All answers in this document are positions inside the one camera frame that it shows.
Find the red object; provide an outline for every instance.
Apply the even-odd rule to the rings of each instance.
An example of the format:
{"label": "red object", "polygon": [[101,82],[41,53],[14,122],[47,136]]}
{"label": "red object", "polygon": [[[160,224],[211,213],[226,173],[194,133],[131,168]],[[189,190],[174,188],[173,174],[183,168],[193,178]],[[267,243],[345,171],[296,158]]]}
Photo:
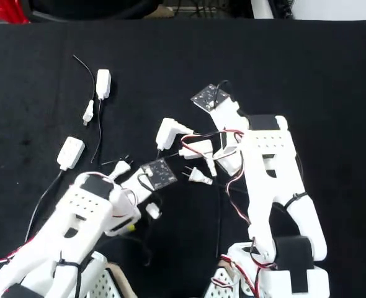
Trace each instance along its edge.
{"label": "red object", "polygon": [[12,24],[29,22],[23,14],[19,0],[0,0],[0,19]]}

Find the black circuit board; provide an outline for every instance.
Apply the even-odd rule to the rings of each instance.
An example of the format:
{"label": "black circuit board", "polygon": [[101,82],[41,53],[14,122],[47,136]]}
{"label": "black circuit board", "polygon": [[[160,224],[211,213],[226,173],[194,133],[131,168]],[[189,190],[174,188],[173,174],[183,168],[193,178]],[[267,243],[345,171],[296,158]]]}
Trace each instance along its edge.
{"label": "black circuit board", "polygon": [[205,112],[210,112],[217,105],[221,104],[230,95],[225,93],[223,90],[219,89],[218,98],[215,100],[216,86],[209,84],[207,87],[202,89],[198,94],[191,98],[191,101],[203,109]]}
{"label": "black circuit board", "polygon": [[164,158],[154,160],[140,168],[146,173],[155,190],[164,188],[165,186],[177,181],[174,173],[169,168]]}

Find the robotic arm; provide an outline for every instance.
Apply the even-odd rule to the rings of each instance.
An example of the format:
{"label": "robotic arm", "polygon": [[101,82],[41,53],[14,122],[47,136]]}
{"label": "robotic arm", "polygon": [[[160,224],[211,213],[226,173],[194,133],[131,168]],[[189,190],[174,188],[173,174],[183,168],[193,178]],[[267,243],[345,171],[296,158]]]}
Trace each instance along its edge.
{"label": "robotic arm", "polygon": [[[218,90],[219,86],[209,85],[192,101],[210,114],[219,130],[243,132],[240,140],[226,136],[215,156],[237,149],[234,155],[218,163],[230,176],[241,168],[245,174],[250,198],[248,234],[252,242],[230,247],[225,261],[233,264],[231,287],[213,282],[205,297],[218,297],[220,287],[239,297],[238,288],[234,286],[237,275],[243,281],[242,288],[256,297],[294,297],[296,294],[329,297],[328,274],[313,265],[314,261],[325,259],[326,242],[313,201],[305,192],[286,119],[272,115],[241,116],[238,103],[226,93],[218,94]],[[273,239],[269,224],[273,202],[285,207],[301,236]]]}

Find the small white connector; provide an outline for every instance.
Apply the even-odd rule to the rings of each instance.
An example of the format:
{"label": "small white connector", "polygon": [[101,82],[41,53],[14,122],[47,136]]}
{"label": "small white connector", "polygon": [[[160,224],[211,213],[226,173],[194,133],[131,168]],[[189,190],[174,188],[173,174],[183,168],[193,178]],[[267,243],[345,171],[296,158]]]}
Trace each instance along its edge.
{"label": "small white connector", "polygon": [[125,174],[127,171],[131,170],[131,166],[125,161],[120,160],[116,165],[114,170],[109,174],[109,179],[111,181],[116,180],[116,178],[122,174]]}
{"label": "small white connector", "polygon": [[88,124],[89,121],[92,120],[93,116],[94,116],[94,101],[93,99],[91,99],[83,115],[83,121],[85,126]]}
{"label": "small white connector", "polygon": [[198,154],[186,147],[183,147],[179,150],[179,155],[183,156],[186,160],[192,160],[194,158],[200,158],[210,154],[210,157],[213,155],[213,147],[212,142],[210,140],[203,140],[195,143],[190,143],[190,148],[201,153]]}
{"label": "small white connector", "polygon": [[192,129],[178,123],[178,121],[164,118],[156,137],[157,149],[161,151],[170,149],[177,134],[188,135],[191,133],[194,133]]}
{"label": "small white connector", "polygon": [[189,177],[189,181],[193,181],[193,182],[200,182],[200,183],[204,183],[204,184],[208,184],[208,185],[212,185],[213,180],[210,179],[209,177],[206,177],[199,169],[197,169],[196,167],[194,168],[189,168],[188,166],[186,166],[187,169],[191,170],[190,174],[187,174],[185,172],[182,172],[182,174],[184,176]]}
{"label": "small white connector", "polygon": [[204,157],[212,177],[216,177],[218,174],[216,172],[215,162],[213,160],[213,147],[211,140],[203,140],[190,143],[190,148],[195,150],[196,152],[186,147],[183,147],[179,150],[179,155],[183,156],[187,160]]}
{"label": "small white connector", "polygon": [[78,140],[77,138],[68,137],[65,144],[61,147],[57,158],[60,169],[63,171],[73,169],[83,153],[84,148],[85,145],[83,141]]}
{"label": "small white connector", "polygon": [[154,218],[158,219],[161,216],[158,206],[155,203],[150,203],[146,206],[146,211],[149,215]]}
{"label": "small white connector", "polygon": [[109,70],[98,70],[96,78],[97,98],[102,101],[110,94],[111,74]]}

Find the black chair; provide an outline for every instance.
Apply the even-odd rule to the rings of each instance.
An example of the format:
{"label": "black chair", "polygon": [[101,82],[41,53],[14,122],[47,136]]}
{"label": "black chair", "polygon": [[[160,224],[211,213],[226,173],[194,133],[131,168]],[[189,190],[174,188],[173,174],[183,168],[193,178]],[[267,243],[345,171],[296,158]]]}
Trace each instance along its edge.
{"label": "black chair", "polygon": [[155,11],[160,0],[20,0],[31,22],[69,22],[96,19],[141,19]]}

